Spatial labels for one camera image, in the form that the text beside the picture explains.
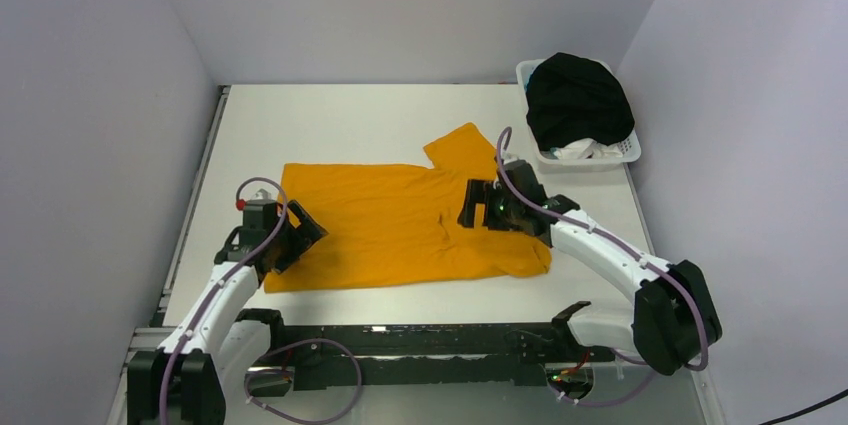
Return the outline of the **yellow t shirt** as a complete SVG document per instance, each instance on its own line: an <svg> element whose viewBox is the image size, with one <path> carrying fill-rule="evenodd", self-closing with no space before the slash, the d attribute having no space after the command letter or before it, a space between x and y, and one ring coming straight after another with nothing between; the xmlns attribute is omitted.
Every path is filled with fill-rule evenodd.
<svg viewBox="0 0 848 425"><path fill-rule="evenodd" d="M328 234L286 271L269 274L265 292L526 278L549 271L551 252L537 239L458 224L468 180L496 177L495 148L475 124L423 150L430 167L286 164L284 192Z"/></svg>

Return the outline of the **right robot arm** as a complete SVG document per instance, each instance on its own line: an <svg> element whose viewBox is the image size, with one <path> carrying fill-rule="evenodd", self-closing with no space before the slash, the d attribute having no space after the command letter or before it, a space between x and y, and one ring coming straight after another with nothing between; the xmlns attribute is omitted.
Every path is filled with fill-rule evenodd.
<svg viewBox="0 0 848 425"><path fill-rule="evenodd" d="M521 232L577 259L611 284L624 307L577 302L552 320L551 346L574 360L590 347L630 352L662 375L703 369L723 329L702 270L671 263L599 225L564 195L548 195L524 160L505 163L494 180L470 179L457 222L475 219L498 232Z"/></svg>

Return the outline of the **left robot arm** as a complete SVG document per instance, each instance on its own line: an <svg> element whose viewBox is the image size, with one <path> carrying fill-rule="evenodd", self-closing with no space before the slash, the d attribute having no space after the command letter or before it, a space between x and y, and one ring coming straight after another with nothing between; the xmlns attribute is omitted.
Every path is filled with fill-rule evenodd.
<svg viewBox="0 0 848 425"><path fill-rule="evenodd" d="M272 365L287 351L278 310L247 302L269 275L292 266L327 234L295 200L240 199L242 222L215 254L201 296L153 350L127 366L130 424L221 424L227 396L255 363Z"/></svg>

